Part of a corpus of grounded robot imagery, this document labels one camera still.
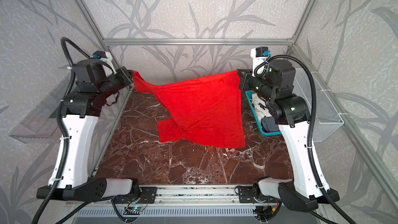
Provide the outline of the teal plastic laundry basket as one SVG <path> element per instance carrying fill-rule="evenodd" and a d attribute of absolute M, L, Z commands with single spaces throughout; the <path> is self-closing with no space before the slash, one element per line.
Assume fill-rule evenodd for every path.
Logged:
<path fill-rule="evenodd" d="M 265 102 L 261 100 L 253 91 L 245 92 L 246 99 L 250 110 L 255 119 L 256 126 L 261 137 L 281 135 L 279 127 L 275 123 L 274 118 L 265 107 Z"/>

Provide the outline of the red t shirt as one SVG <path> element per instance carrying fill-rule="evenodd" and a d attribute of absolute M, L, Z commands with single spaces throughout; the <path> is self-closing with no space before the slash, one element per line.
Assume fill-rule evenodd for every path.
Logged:
<path fill-rule="evenodd" d="M 219 148 L 245 147 L 237 71 L 163 86 L 150 84 L 134 72 L 133 82 L 137 91 L 153 94 L 171 115 L 157 123 L 160 142 L 188 140 Z"/>

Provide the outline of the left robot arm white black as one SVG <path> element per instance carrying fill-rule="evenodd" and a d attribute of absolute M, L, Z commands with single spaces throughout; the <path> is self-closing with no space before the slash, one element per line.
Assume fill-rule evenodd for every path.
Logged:
<path fill-rule="evenodd" d="M 60 103 L 57 123 L 62 132 L 57 165 L 47 186 L 37 190 L 38 199 L 97 202 L 115 196 L 136 195 L 135 179 L 88 176 L 88 156 L 93 132 L 107 99 L 132 84 L 133 71 L 112 69 L 100 59 L 72 65 L 77 92 Z"/>

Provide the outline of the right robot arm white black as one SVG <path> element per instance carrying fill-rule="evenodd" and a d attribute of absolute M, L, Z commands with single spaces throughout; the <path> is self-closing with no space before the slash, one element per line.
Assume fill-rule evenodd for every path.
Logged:
<path fill-rule="evenodd" d="M 237 73 L 243 92 L 253 91 L 265 100 L 286 142 L 293 168 L 293 179 L 266 177 L 255 181 L 256 200 L 277 198 L 289 210 L 305 213 L 328 203 L 324 191 L 334 202 L 339 201 L 339 193 L 329 187 L 323 176 L 315 145 L 308 143 L 311 113 L 307 101 L 293 92 L 296 76 L 293 65 L 289 61 L 273 60 L 264 77 L 253 76 L 248 69 L 239 69 Z"/>

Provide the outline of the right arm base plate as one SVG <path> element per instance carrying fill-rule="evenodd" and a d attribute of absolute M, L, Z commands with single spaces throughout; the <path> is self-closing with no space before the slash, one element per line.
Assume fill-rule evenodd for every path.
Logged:
<path fill-rule="evenodd" d="M 235 193 L 238 195 L 240 203 L 265 203 L 278 204 L 280 201 L 272 196 L 264 196 L 259 189 L 254 189 L 253 186 L 236 186 Z"/>

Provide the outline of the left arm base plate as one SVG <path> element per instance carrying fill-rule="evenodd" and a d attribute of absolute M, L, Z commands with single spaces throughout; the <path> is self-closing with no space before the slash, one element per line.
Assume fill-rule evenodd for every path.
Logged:
<path fill-rule="evenodd" d="M 116 204 L 154 204 L 157 187 L 140 187 L 137 193 L 115 196 Z"/>

